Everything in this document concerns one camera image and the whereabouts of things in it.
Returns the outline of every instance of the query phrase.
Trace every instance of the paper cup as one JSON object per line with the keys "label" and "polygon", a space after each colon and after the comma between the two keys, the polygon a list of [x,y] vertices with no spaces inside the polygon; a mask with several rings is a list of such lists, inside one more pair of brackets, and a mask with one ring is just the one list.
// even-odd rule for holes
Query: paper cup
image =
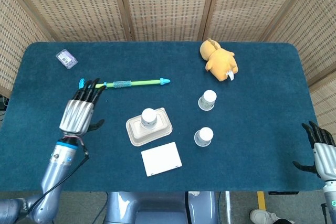
{"label": "paper cup", "polygon": [[213,90],[207,90],[198,100],[198,106],[201,110],[209,111],[215,106],[215,101],[217,99],[216,92]]}
{"label": "paper cup", "polygon": [[156,125],[157,120],[155,110],[147,108],[142,111],[140,122],[145,128],[153,128]]}
{"label": "paper cup", "polygon": [[194,140],[198,146],[206,147],[210,145],[213,137],[214,132],[208,127],[203,127],[195,133]]}

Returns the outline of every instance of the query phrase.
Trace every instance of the white sneaker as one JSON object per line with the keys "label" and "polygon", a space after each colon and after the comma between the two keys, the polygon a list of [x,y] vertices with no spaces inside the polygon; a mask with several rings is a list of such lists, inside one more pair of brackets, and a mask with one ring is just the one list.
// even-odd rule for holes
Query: white sneaker
{"label": "white sneaker", "polygon": [[275,213],[258,209],[250,212],[250,219],[254,224],[273,224],[280,218]]}

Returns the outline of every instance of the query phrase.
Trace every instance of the white tray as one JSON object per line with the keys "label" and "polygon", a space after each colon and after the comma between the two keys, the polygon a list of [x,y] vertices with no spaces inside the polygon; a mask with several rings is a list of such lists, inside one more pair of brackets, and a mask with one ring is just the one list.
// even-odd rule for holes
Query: white tray
{"label": "white tray", "polygon": [[140,119],[141,115],[128,119],[126,129],[131,143],[134,146],[141,146],[151,141],[154,141],[163,136],[167,136],[173,131],[173,126],[168,118],[164,108],[155,110],[157,123],[154,128],[146,129],[142,126]]}

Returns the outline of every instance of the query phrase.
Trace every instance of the plush dog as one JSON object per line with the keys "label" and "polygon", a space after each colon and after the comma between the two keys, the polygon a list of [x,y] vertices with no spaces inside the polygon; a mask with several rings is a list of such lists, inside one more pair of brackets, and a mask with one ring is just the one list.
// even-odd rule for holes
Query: plush dog
{"label": "plush dog", "polygon": [[202,58],[207,61],[206,71],[210,70],[219,81],[224,81],[227,77],[234,79],[234,74],[238,72],[238,65],[233,52],[221,48],[218,42],[212,39],[202,43],[200,52]]}

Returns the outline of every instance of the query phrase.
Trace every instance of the green toy stick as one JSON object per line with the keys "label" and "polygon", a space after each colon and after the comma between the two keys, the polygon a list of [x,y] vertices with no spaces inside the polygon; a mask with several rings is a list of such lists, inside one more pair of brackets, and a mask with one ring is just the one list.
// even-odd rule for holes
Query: green toy stick
{"label": "green toy stick", "polygon": [[[112,83],[104,82],[102,84],[96,84],[96,89],[100,88],[101,86],[106,86],[106,88],[125,88],[125,87],[131,87],[131,86],[140,86],[140,85],[165,85],[167,83],[170,83],[169,79],[160,78],[159,80],[150,80],[150,81],[114,81]],[[85,79],[82,78],[79,81],[78,88],[83,88],[85,85]]]}

